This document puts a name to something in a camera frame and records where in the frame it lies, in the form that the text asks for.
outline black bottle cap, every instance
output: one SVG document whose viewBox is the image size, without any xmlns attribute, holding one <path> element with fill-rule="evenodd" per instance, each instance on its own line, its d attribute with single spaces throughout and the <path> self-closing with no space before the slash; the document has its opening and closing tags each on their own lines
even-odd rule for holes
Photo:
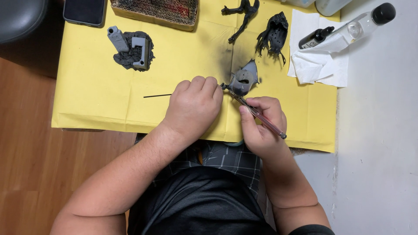
<svg viewBox="0 0 418 235">
<path fill-rule="evenodd" d="M 395 7 L 390 3 L 383 3 L 372 11 L 372 19 L 377 25 L 384 25 L 396 16 Z"/>
<path fill-rule="evenodd" d="M 326 27 L 321 31 L 321 36 L 323 38 L 327 37 L 328 35 L 330 35 L 332 33 L 332 31 L 334 31 L 334 27 L 330 26 L 330 27 Z"/>
</svg>

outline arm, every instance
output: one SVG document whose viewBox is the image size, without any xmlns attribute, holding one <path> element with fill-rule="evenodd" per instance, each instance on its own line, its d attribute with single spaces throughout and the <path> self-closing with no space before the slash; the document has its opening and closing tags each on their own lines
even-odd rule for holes
<svg viewBox="0 0 418 235">
<path fill-rule="evenodd" d="M 287 120 L 278 99 L 247 98 L 247 103 L 286 132 Z M 287 235 L 298 227 L 329 222 L 316 194 L 296 164 L 289 147 L 268 127 L 257 125 L 245 106 L 240 107 L 242 131 L 247 147 L 263 160 L 268 197 L 272 203 L 277 232 Z"/>
<path fill-rule="evenodd" d="M 73 193 L 51 234 L 125 234 L 123 213 L 165 166 L 208 130 L 222 99 L 213 77 L 179 83 L 163 121 Z"/>
</svg>

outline yellow table covering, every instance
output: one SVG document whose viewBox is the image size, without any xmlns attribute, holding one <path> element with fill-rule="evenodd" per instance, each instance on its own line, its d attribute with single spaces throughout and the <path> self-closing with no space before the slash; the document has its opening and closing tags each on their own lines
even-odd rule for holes
<svg viewBox="0 0 418 235">
<path fill-rule="evenodd" d="M 276 97 L 288 119 L 291 147 L 333 152 L 335 143 L 336 87 L 321 83 L 300 85 L 286 76 L 289 68 L 289 38 L 282 49 L 287 63 L 263 51 L 254 54 L 257 36 L 268 19 L 283 11 L 289 25 L 292 9 L 316 12 L 261 0 L 258 12 L 234 44 L 228 38 L 241 26 L 244 14 L 222 15 L 221 9 L 238 7 L 240 0 L 201 0 L 195 30 L 186 32 L 156 24 L 115 16 L 107 5 L 105 26 L 92 28 L 65 24 L 57 76 L 52 127 L 92 128 L 148 133 L 164 118 L 169 96 L 182 80 L 197 75 L 213 76 L 219 83 L 230 81 L 230 73 L 255 58 L 261 83 L 248 97 Z M 330 17 L 339 21 L 339 13 Z M 155 59 L 145 72 L 126 70 L 113 60 L 116 49 L 107 38 L 107 28 L 122 32 L 144 31 L 154 42 Z M 238 142 L 242 139 L 238 104 L 225 93 L 221 112 L 207 140 Z"/>
</svg>

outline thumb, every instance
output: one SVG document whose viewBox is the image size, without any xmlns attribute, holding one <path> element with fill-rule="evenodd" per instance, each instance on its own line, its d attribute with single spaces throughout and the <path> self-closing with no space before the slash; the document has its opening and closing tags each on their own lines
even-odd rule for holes
<svg viewBox="0 0 418 235">
<path fill-rule="evenodd" d="M 255 137 L 260 135 L 257 124 L 255 123 L 254 116 L 251 114 L 248 107 L 240 106 L 241 114 L 241 126 L 244 139 Z"/>
</svg>

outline white paper towel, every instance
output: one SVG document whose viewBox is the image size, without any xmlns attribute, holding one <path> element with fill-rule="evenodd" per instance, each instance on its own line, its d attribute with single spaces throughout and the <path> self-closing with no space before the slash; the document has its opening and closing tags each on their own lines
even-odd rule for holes
<svg viewBox="0 0 418 235">
<path fill-rule="evenodd" d="M 321 82 L 336 87 L 347 86 L 348 46 L 340 34 L 332 34 L 324 42 L 308 49 L 299 49 L 299 41 L 318 28 L 329 26 L 338 29 L 345 22 L 334 22 L 293 10 L 288 76 L 297 77 L 301 84 Z"/>
</svg>

